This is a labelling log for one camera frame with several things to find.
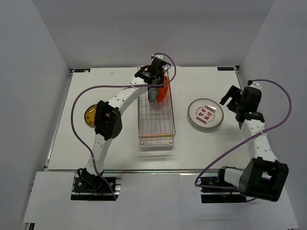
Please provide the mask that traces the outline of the orange plate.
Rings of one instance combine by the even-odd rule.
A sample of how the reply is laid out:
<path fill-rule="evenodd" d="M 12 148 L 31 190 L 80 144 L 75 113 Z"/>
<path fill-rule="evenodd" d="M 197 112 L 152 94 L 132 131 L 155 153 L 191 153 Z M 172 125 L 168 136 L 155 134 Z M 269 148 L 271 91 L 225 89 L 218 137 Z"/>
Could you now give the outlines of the orange plate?
<path fill-rule="evenodd" d="M 168 89 L 169 89 L 169 84 L 166 84 L 161 88 L 158 88 L 158 94 L 156 96 L 156 100 L 158 102 L 162 102 L 164 100 L 164 98 L 167 95 Z"/>

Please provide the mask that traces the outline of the dark teal patterned plate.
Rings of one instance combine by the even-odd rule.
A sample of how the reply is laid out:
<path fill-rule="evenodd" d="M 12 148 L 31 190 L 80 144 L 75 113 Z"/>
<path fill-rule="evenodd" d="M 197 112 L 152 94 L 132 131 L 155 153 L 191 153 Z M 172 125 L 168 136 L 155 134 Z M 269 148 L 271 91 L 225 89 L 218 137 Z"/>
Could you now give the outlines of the dark teal patterned plate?
<path fill-rule="evenodd" d="M 157 98 L 157 95 L 158 95 L 158 88 L 156 87 L 151 87 L 149 88 L 148 90 L 148 101 L 151 103 L 151 102 L 154 102 Z"/>

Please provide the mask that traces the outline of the white plate red green dots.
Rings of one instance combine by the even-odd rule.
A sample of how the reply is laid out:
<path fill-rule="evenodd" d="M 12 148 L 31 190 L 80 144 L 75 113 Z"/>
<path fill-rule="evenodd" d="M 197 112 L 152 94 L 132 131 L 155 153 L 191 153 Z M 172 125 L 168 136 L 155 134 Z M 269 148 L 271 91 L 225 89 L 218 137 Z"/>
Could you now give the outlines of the white plate red green dots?
<path fill-rule="evenodd" d="M 212 130 L 223 122 L 224 112 L 214 100 L 199 98 L 188 106 L 188 119 L 196 128 Z"/>

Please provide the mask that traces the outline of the yellow patterned plate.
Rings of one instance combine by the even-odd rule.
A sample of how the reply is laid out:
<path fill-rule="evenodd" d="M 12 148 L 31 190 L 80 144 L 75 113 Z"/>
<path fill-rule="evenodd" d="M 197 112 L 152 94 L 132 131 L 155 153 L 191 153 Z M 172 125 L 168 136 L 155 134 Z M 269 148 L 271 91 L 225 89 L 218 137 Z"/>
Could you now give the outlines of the yellow patterned plate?
<path fill-rule="evenodd" d="M 94 127 L 94 119 L 96 113 L 96 104 L 91 105 L 88 107 L 84 113 L 84 120 L 87 125 Z"/>

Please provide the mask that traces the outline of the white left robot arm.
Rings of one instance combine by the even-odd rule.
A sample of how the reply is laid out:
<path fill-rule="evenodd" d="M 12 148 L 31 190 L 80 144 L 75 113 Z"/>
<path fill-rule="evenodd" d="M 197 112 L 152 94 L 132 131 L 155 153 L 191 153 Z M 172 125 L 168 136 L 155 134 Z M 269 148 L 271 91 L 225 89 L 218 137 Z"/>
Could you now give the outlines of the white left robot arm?
<path fill-rule="evenodd" d="M 85 186 L 90 191 L 97 191 L 101 187 L 98 177 L 104 171 L 104 161 L 113 139 L 122 131 L 121 116 L 125 110 L 149 88 L 164 85 L 164 72 L 169 64 L 155 56 L 150 65 L 143 66 L 129 81 L 120 86 L 122 90 L 107 101 L 99 101 L 94 116 L 94 144 L 90 148 L 76 133 L 76 138 L 90 151 L 90 159 L 84 170 L 91 175 L 85 179 Z"/>

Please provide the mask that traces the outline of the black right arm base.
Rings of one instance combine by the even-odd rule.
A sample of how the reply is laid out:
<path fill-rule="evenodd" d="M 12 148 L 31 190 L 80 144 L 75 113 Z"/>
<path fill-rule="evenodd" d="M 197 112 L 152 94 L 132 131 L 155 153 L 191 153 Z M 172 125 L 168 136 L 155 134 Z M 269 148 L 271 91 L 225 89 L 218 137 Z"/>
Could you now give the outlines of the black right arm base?
<path fill-rule="evenodd" d="M 202 175 L 196 180 L 196 185 L 201 189 L 202 204 L 230 204 L 246 203 L 247 198 L 239 190 L 224 180 L 225 167 L 218 170 L 216 176 Z"/>

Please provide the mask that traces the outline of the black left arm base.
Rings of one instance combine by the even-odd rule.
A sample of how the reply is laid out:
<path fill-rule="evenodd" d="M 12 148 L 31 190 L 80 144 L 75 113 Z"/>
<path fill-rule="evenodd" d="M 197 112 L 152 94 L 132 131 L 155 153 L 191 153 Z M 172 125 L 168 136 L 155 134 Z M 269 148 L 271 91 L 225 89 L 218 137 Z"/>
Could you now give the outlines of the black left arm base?
<path fill-rule="evenodd" d="M 105 177 L 105 180 L 98 175 L 90 174 L 85 168 L 79 168 L 74 177 L 71 200 L 115 201 L 119 193 L 116 191 L 117 178 Z"/>

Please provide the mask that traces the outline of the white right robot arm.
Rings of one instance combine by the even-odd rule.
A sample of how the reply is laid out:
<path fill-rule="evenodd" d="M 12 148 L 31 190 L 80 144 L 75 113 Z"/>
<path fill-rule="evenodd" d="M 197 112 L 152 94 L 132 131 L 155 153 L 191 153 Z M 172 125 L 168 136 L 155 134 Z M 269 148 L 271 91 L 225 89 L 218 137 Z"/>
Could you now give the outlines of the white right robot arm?
<path fill-rule="evenodd" d="M 289 173 L 287 164 L 278 161 L 265 135 L 265 119 L 258 112 L 260 85 L 239 89 L 231 86 L 220 103 L 236 114 L 241 132 L 248 139 L 250 162 L 244 170 L 224 166 L 216 179 L 217 187 L 238 189 L 241 195 L 276 202 Z"/>

